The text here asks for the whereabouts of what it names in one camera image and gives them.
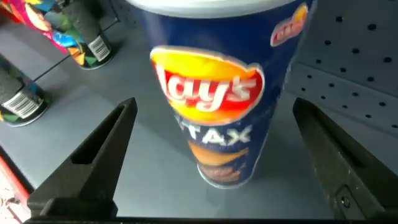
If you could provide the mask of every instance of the canister lid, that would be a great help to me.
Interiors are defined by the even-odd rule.
[[[126,0],[150,12],[174,17],[221,18],[243,16],[296,0]]]

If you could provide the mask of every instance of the colorful packaging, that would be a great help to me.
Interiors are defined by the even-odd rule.
[[[63,12],[63,7],[61,8],[56,0],[7,1],[8,5],[12,5],[19,12],[27,26],[41,31],[52,41],[54,46],[64,53],[69,53],[82,68],[95,69],[112,58],[109,42],[97,22],[91,23],[95,26],[94,29],[92,27],[77,29],[75,21]],[[74,10],[76,14],[84,16],[82,20],[93,20],[81,2],[69,5],[75,4],[80,4],[80,7],[75,7]],[[94,39],[87,40],[82,36],[81,33],[85,33],[87,30],[91,32],[91,36],[95,36]]]
[[[160,86],[201,176],[239,187],[252,176],[312,0],[130,0]]]
[[[19,127],[30,124],[44,114],[49,107],[50,97],[1,55],[0,76],[0,121]]]

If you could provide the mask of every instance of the hole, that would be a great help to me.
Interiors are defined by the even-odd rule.
[[[374,30],[376,30],[376,28],[377,28],[377,25],[375,25],[375,24],[368,25],[368,30],[374,31]]]
[[[336,17],[336,22],[343,22],[343,16]]]
[[[353,49],[352,49],[352,53],[353,53],[353,54],[358,54],[358,53],[359,53],[359,49],[353,48]]]
[[[392,62],[392,58],[390,58],[390,57],[385,57],[385,58],[383,59],[383,62],[384,62],[384,63],[391,63],[391,62]]]

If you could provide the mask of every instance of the red and yellow logo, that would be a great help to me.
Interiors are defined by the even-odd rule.
[[[197,124],[236,121],[257,105],[264,91],[257,64],[183,47],[156,47],[150,58],[170,105]]]
[[[308,6],[301,4],[293,16],[276,25],[271,35],[271,46],[276,47],[299,35],[304,28],[308,16]]]

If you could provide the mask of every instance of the pegboard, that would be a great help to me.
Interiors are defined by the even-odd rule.
[[[136,8],[112,1],[121,22]],[[398,0],[318,0],[286,90],[398,135]]]

